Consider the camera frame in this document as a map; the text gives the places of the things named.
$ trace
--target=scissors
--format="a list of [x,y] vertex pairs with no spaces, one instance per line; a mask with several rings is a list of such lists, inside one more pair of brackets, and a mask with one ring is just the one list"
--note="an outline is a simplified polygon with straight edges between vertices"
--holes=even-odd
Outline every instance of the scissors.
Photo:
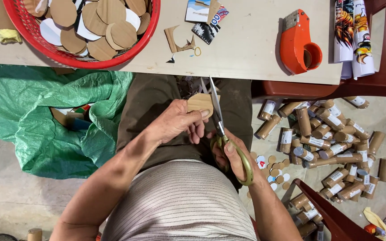
[[[215,129],[217,130],[217,136],[214,137],[211,140],[211,150],[214,147],[214,144],[217,142],[218,147],[220,148],[221,152],[224,154],[224,146],[230,141],[226,134],[224,133],[224,125],[222,121],[222,115],[221,115],[221,108],[220,108],[220,102],[218,101],[217,96],[217,90],[214,85],[214,81],[212,81],[212,77],[209,77],[209,82],[211,83],[211,99],[212,99],[212,106],[214,107],[214,112],[212,113],[212,121],[214,122]],[[247,173],[247,179],[245,181],[240,180],[238,177],[236,177],[244,186],[248,186],[253,182],[253,170],[251,169],[250,162],[248,161],[247,156],[245,156],[244,152],[235,144],[234,141],[231,141],[232,145],[235,147],[236,152],[241,157],[242,164],[244,166],[245,172]],[[214,155],[214,160],[217,163],[218,167],[223,170],[223,172],[227,172],[229,170],[229,165],[226,166],[220,166],[220,164],[217,162],[217,159]]]

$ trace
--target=fingernail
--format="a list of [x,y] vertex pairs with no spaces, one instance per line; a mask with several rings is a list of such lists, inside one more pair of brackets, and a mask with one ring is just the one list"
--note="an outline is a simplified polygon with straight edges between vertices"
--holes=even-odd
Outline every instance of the fingernail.
[[210,110],[204,110],[204,111],[201,111],[201,115],[202,115],[202,118],[206,117],[207,115],[209,115],[211,111]]
[[234,146],[233,146],[233,144],[231,143],[231,142],[229,142],[228,144],[227,144],[227,151],[228,152],[233,152],[233,150],[234,150]]

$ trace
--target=hand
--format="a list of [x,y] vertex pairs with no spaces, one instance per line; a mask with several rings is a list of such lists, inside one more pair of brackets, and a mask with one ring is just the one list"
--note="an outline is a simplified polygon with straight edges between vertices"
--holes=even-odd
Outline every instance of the hand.
[[146,129],[161,143],[167,143],[186,131],[191,143],[199,144],[205,132],[204,122],[208,122],[208,118],[203,118],[209,112],[210,110],[202,110],[187,113],[187,100],[173,100]]
[[[230,166],[232,167],[232,171],[236,175],[236,177],[239,178],[239,180],[244,181],[247,179],[247,174],[245,172],[244,165],[242,164],[241,157],[236,152],[236,148],[231,143],[232,141],[244,152],[245,156],[248,158],[248,161],[250,162],[251,168],[253,170],[253,175],[254,175],[253,183],[257,182],[258,180],[261,180],[261,178],[263,177],[262,172],[260,171],[260,168],[257,165],[257,163],[255,162],[255,160],[253,160],[251,158],[251,155],[250,155],[249,151],[247,150],[247,147],[245,146],[244,142],[241,139],[239,139],[238,137],[236,137],[234,134],[232,134],[226,128],[224,128],[224,133],[226,134],[226,136],[230,140],[224,146],[224,153],[226,154],[226,156],[230,162]],[[214,134],[215,134],[215,131],[207,134],[206,137],[212,138],[214,136]],[[212,152],[214,153],[215,159],[217,160],[217,162],[220,166],[228,165],[227,159],[225,158],[221,149],[218,147],[217,143],[214,144],[214,146],[212,148]]]

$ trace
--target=tiled floor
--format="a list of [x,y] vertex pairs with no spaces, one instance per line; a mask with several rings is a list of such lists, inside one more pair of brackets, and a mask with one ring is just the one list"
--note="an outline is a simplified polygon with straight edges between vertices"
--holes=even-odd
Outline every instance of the tiled floor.
[[[386,98],[367,97],[371,103],[369,108],[358,110],[344,100],[336,100],[336,104],[347,118],[354,119],[359,125],[368,131],[380,130],[386,133]],[[252,127],[256,131],[262,121],[256,117],[261,104],[253,104]],[[281,127],[287,127],[287,120],[278,124],[266,140],[254,138],[252,151],[267,157],[275,155],[278,161],[283,161],[287,156],[276,151]],[[0,233],[9,233],[17,238],[25,238],[31,228],[40,227],[45,238],[50,236],[52,226],[62,213],[65,205],[72,195],[83,183],[83,180],[52,180],[38,178],[20,170],[19,163],[14,154],[12,143],[0,140]],[[377,157],[386,157],[386,139],[378,151]],[[377,174],[378,163],[372,168],[372,174]],[[290,173],[293,178],[301,178],[313,189],[322,188],[320,181],[327,176],[335,166],[327,166],[311,170],[301,166],[290,165],[284,172]],[[240,196],[251,216],[254,217],[252,201],[246,197],[248,189],[240,190]],[[286,191],[278,187],[277,194],[283,200],[289,199]],[[386,183],[379,182],[375,198],[368,200],[361,198],[358,203],[346,202],[335,205],[357,224],[363,226],[367,223],[361,215],[363,208],[371,207],[372,211],[381,218],[386,212]]]

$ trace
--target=white table surface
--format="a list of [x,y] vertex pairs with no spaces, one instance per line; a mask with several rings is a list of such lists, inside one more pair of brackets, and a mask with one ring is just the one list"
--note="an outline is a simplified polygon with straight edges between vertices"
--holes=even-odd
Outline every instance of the white table surface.
[[[207,45],[191,31],[193,23],[184,21],[187,0],[162,0],[160,19],[148,45],[128,63],[111,70],[172,75],[213,76],[256,80],[291,81],[338,85],[341,64],[329,62],[329,42],[333,43],[334,6],[322,0],[250,0],[220,1],[230,12],[220,22],[221,30]],[[321,65],[312,71],[290,76],[277,61],[280,19],[301,8],[310,18],[313,42],[323,51]],[[172,53],[164,29],[180,25],[174,31],[175,42],[182,47],[195,36],[201,48],[199,57],[189,57],[193,50],[175,54],[175,63],[166,63]],[[0,44],[0,63],[34,66],[61,66],[24,41]]]

